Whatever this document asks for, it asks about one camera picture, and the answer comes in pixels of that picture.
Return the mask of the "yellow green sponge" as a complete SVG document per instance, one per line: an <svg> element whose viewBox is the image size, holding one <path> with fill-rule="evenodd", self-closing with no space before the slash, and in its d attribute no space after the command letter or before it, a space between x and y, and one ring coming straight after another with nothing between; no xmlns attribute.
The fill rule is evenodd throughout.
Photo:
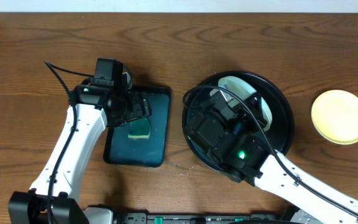
<svg viewBox="0 0 358 224"><path fill-rule="evenodd" d="M141 118L130 122L128 138L148 139L151 133L151 125L148 118Z"/></svg>

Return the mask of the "white plate with stain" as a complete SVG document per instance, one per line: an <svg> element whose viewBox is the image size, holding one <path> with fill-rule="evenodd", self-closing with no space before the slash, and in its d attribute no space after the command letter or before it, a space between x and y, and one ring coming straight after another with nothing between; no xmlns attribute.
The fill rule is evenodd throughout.
<svg viewBox="0 0 358 224"><path fill-rule="evenodd" d="M220 78L218 81L218 86L233 92L241 100L245 100L246 98L250 97L250 95L257 92L257 90L254 87L252 87L250 84L245 82L243 79L234 76L227 76L227 77ZM239 102L235 100L233 97L231 97L229 94L223 91L220 92L231 108L239 104ZM261 110L264 120L267 121L267 124L263 128L263 130L268 131L270 129L270 125L273 121L273 118L272 118L272 112L267 102L263 98L261 98Z"/></svg>

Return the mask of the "yellow plate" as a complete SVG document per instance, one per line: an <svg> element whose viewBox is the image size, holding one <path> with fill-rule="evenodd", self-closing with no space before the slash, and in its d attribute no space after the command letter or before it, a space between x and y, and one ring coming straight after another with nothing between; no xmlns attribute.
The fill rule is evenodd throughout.
<svg viewBox="0 0 358 224"><path fill-rule="evenodd" d="M358 142L358 97L344 90L328 90L311 106L315 130L335 144Z"/></svg>

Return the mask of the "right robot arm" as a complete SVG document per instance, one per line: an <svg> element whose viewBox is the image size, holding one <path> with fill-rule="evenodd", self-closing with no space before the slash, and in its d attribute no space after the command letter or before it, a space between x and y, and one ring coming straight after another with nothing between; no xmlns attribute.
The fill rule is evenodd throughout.
<svg viewBox="0 0 358 224"><path fill-rule="evenodd" d="M294 128L285 97L238 98L226 101L220 92L184 97L183 133L194 154L232 181L278 195L322 223L358 223L358 200L286 158Z"/></svg>

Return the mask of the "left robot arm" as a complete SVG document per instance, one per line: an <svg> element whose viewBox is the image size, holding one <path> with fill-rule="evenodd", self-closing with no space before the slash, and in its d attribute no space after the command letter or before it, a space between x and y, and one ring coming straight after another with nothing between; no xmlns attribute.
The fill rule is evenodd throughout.
<svg viewBox="0 0 358 224"><path fill-rule="evenodd" d="M77 85L62 133L43 171L27 192L15 191L8 203L11 223L117 223L114 210L103 205L81 209L81 182L97 140L106 128L150 116L141 86L119 89Z"/></svg>

